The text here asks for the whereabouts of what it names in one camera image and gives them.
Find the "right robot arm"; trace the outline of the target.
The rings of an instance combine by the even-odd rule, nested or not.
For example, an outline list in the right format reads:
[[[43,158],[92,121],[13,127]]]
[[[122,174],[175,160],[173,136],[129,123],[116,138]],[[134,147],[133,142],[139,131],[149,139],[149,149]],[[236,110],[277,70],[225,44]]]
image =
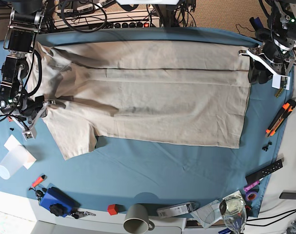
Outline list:
[[[35,124],[46,117],[54,99],[35,96],[42,82],[42,63],[35,49],[45,15],[55,9],[50,0],[14,0],[3,48],[9,55],[0,80],[0,122],[6,118],[21,127],[27,138],[35,137]]]

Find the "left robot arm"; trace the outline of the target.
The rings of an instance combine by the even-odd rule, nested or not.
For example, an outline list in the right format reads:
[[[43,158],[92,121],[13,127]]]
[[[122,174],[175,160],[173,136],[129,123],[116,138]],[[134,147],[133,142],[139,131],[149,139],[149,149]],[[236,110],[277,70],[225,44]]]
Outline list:
[[[250,57],[250,83],[265,84],[272,80],[274,88],[287,90],[289,73],[296,66],[292,55],[296,48],[296,0],[267,0],[266,3],[271,7],[271,13],[266,10],[264,1],[259,1],[268,27],[252,23],[256,39],[262,44],[239,54]]]

